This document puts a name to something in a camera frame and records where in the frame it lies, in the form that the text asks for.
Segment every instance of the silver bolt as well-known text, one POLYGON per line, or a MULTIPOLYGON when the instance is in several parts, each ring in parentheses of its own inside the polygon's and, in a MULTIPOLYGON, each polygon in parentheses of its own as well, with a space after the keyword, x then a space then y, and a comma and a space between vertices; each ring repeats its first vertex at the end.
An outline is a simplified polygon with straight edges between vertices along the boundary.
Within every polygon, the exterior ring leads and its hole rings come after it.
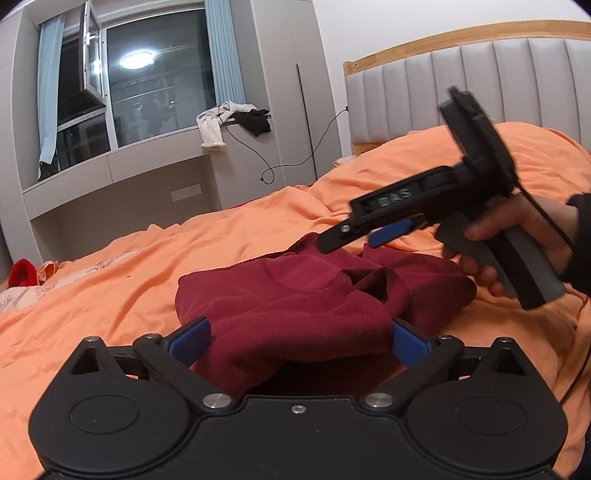
POLYGON ((293 405, 291 407, 292 413, 297 413, 297 414, 306 413, 306 410, 307 410, 307 408, 303 405, 293 405))
POLYGON ((225 393, 211 393, 203 397, 203 405, 212 410, 226 408, 230 403, 232 399, 225 393))
POLYGON ((365 403, 372 408, 385 408, 392 405, 394 399, 387 393, 370 393, 365 397, 365 403))

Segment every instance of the black pole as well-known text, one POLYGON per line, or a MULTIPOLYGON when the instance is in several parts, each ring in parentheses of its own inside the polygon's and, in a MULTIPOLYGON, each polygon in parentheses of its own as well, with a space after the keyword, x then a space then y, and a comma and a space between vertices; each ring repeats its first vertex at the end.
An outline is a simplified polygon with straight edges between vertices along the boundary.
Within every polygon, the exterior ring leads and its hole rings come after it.
POLYGON ((301 83, 300 66, 296 63, 297 79, 300 82, 301 101, 304 103, 304 114, 306 116, 306 127, 308 128, 308 140, 310 140, 310 151, 312 152, 312 164, 314 165, 314 177, 318 180, 318 172, 316 170, 316 158, 314 156, 314 145, 312 144, 312 133, 310 132, 310 121, 308 120, 308 109, 306 108, 306 98, 304 97, 304 86, 301 83))

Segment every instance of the window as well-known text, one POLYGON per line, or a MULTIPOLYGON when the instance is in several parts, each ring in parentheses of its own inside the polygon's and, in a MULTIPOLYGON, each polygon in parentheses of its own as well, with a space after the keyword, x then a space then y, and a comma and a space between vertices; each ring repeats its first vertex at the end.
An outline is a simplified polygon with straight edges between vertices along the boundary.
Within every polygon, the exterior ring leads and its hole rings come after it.
POLYGON ((100 25, 90 3, 82 6, 80 31, 61 47, 57 94, 59 169, 111 150, 105 120, 100 25))
POLYGON ((78 18, 79 32, 64 39, 61 49, 61 170, 124 145, 192 127, 199 113, 215 106, 204 9, 104 30, 87 1, 78 18))
POLYGON ((109 135, 105 121, 105 108, 76 119, 73 125, 65 124, 57 132, 57 156, 61 170, 77 163, 107 153, 109 135))
POLYGON ((107 30, 108 78, 120 147, 196 124, 215 106, 204 10, 107 30))
POLYGON ((100 59, 100 27, 95 20, 90 3, 82 9, 82 65, 83 90, 93 96, 97 102, 104 103, 102 86, 102 62, 100 59))
POLYGON ((80 88, 79 38, 76 35, 61 47, 57 124, 64 124, 102 107, 102 103, 80 88))

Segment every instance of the orange duvet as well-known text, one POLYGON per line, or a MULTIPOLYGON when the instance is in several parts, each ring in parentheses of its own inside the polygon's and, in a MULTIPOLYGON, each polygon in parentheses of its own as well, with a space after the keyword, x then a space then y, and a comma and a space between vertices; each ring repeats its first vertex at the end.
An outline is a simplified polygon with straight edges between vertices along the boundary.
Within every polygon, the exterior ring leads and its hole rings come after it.
MULTIPOLYGON (((591 157, 574 141, 527 124, 498 125, 532 193, 564 200, 590 190, 591 157)), ((42 287, 0 300, 0 465, 2 477, 29 480, 41 472, 27 437, 39 396, 79 341, 100 335, 129 344, 146 332, 178 327, 174 295, 178 278, 282 251, 310 231, 345 218, 348 200, 439 164, 459 151, 445 127, 407 135, 350 161, 311 187, 287 187, 247 205, 210 213, 166 230, 152 226, 105 249, 65 264, 42 287)), ((362 241, 349 245, 359 252, 362 241)), ((415 232, 392 248, 440 254, 433 230, 415 232)), ((568 295, 524 312, 517 301, 479 291, 447 328, 468 345, 488 346, 514 337, 561 398, 582 366, 591 341, 591 309, 584 295, 568 295)), ((569 436, 556 471, 569 475, 583 451, 591 420, 585 370, 565 405, 569 436)))

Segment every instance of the dark red hoodie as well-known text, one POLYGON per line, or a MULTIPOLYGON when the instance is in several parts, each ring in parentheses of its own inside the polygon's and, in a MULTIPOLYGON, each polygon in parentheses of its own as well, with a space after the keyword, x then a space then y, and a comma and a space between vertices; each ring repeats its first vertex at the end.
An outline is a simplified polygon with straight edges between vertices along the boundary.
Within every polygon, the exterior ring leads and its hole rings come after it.
POLYGON ((193 366, 201 376, 235 398, 261 384, 265 393, 362 395, 397 366, 393 317, 435 334, 476 294, 451 261, 368 245, 358 257, 322 255, 316 236, 181 277, 181 323, 205 315, 212 325, 193 366))

